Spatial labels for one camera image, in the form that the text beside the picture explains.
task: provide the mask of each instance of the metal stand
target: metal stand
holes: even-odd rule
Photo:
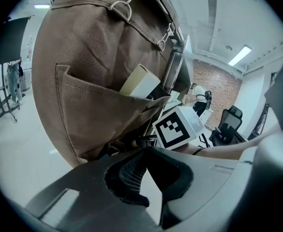
[[[3,84],[3,86],[0,87],[0,92],[1,91],[4,92],[5,102],[7,104],[8,110],[7,111],[4,110],[3,103],[2,103],[1,97],[0,97],[0,109],[2,110],[2,112],[0,113],[0,118],[3,117],[4,114],[10,113],[12,115],[13,119],[15,120],[15,122],[17,122],[17,119],[15,118],[14,114],[12,113],[12,111],[14,111],[17,108],[20,109],[20,105],[18,104],[16,107],[13,107],[13,108],[10,107],[10,104],[8,102],[8,96],[6,94],[5,85],[4,85],[4,67],[3,67],[3,64],[1,64],[1,77],[2,77],[2,84]]]

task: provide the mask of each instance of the white floor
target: white floor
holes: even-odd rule
[[[40,190],[71,170],[46,135],[31,91],[23,105],[0,119],[0,188],[25,206]]]

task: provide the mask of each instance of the metal ring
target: metal ring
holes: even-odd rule
[[[128,7],[128,10],[129,10],[129,14],[128,14],[128,18],[127,18],[127,22],[131,19],[131,16],[132,16],[132,9],[131,9],[131,6],[127,3],[127,2],[124,2],[124,1],[117,1],[117,2],[114,2],[111,7],[109,8],[109,10],[113,10],[114,6],[118,3],[124,3],[124,5],[126,5]]]
[[[160,48],[160,46],[159,46],[159,43],[160,43],[160,42],[163,42],[163,45],[164,45],[163,48]],[[164,40],[159,40],[159,41],[156,43],[156,45],[160,48],[160,51],[161,51],[161,52],[164,51],[164,49],[165,49],[165,41],[164,41]]]

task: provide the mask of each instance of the person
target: person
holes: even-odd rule
[[[8,62],[8,68],[7,68],[8,87],[12,95],[13,107],[18,105],[18,103],[16,102],[15,90],[17,91],[19,105],[22,105],[22,94],[19,83],[19,66],[18,66],[19,62],[20,59],[16,61]]]
[[[258,144],[266,137],[279,133],[281,128],[279,124],[271,127],[267,132],[261,134],[254,138],[253,140],[236,144],[236,145],[227,145],[227,146],[215,146],[210,148],[200,148],[191,144],[185,144],[180,146],[173,151],[177,151],[180,153],[185,153],[189,155],[196,155],[202,157],[210,157],[210,158],[219,158],[219,159],[230,159],[230,160],[239,160],[244,150],[258,146]]]

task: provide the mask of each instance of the white ceiling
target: white ceiling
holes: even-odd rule
[[[283,24],[264,0],[170,1],[200,60],[241,76],[283,55]],[[252,52],[229,66],[245,44]]]

